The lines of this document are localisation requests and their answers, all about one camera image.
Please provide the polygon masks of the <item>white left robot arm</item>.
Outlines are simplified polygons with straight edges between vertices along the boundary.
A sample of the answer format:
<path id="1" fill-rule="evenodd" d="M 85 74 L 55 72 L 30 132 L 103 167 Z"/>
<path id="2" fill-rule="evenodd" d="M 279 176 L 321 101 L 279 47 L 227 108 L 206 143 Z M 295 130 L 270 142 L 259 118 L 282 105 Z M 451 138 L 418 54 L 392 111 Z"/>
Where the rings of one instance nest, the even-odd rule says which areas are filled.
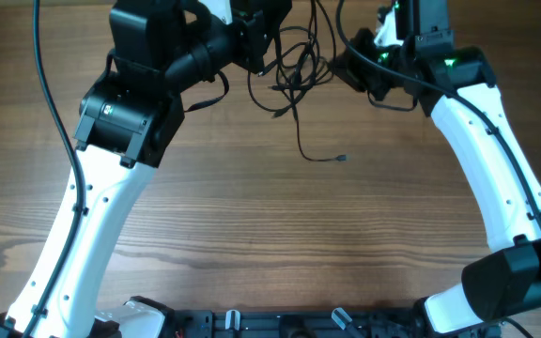
<path id="1" fill-rule="evenodd" d="M 96 302 L 121 229 L 159 168 L 187 108 L 190 87 L 251 72 L 291 10 L 288 1 L 118 1 L 114 46 L 66 137 L 70 177 L 27 284 L 0 314 L 0 337 L 173 337 L 174 312 L 133 297 Z"/>

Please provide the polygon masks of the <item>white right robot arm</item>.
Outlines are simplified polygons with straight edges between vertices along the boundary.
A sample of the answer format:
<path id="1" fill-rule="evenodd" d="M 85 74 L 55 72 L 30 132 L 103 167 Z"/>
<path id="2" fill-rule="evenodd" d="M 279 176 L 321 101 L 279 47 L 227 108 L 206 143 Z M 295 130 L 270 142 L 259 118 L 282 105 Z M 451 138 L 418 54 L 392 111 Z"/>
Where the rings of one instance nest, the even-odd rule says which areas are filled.
<path id="1" fill-rule="evenodd" d="M 443 1 L 393 1 L 376 31 L 346 38 L 339 77 L 374 106 L 402 88 L 443 134 L 471 187 L 488 256 L 459 282 L 417 302 L 415 337 L 452 337 L 541 308 L 541 185 L 506 119 L 495 73 L 475 47 L 459 49 Z"/>

